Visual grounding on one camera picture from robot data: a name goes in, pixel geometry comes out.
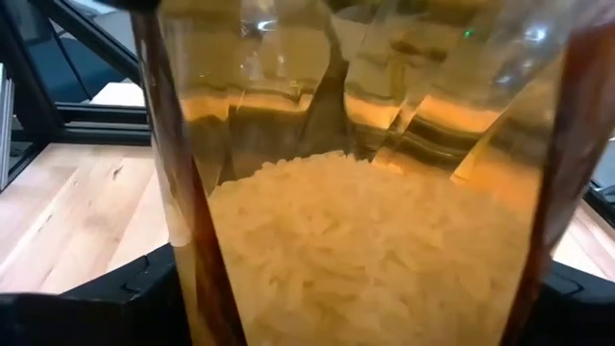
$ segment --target container wall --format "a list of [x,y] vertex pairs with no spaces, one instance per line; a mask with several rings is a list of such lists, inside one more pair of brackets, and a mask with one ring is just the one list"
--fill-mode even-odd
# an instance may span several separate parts
[[175,108],[146,88],[195,343],[243,342],[234,312],[251,345],[500,342],[549,252],[564,53],[606,8],[581,3],[163,2]]

